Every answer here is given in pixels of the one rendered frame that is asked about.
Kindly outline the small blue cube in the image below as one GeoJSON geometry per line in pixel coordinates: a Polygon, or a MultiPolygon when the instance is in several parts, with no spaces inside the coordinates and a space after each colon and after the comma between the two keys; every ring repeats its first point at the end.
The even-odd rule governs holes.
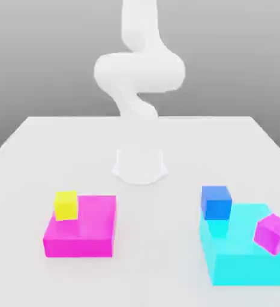
{"type": "Polygon", "coordinates": [[[202,186],[201,211],[205,220],[228,220],[232,197],[226,186],[202,186]]]}

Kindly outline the small yellow cube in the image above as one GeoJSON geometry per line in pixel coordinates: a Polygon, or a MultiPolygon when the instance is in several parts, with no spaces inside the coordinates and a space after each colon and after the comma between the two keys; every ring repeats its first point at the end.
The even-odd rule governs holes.
{"type": "Polygon", "coordinates": [[[54,208],[55,208],[55,218],[57,221],[77,219],[79,211],[77,192],[76,191],[56,192],[54,208]]]}

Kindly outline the large cyan box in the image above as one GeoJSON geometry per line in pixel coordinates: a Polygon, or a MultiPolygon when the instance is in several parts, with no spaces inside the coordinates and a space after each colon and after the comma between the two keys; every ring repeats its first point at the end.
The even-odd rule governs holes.
{"type": "Polygon", "coordinates": [[[280,286],[280,254],[254,242],[257,222],[271,213],[266,204],[234,204],[228,220],[200,217],[201,245],[213,285],[280,286]]]}

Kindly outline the small purple cube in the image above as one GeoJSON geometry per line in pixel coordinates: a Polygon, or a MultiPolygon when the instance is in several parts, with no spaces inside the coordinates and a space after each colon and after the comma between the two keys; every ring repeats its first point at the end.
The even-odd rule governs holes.
{"type": "Polygon", "coordinates": [[[259,220],[254,242],[272,255],[280,253],[280,217],[274,213],[259,220]]]}

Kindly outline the large magenta box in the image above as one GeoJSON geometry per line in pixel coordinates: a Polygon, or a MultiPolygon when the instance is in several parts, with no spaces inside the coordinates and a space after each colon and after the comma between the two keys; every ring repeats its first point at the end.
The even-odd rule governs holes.
{"type": "Polygon", "coordinates": [[[52,215],[43,237],[46,257],[112,257],[116,227],[114,195],[78,196],[75,220],[52,215]]]}

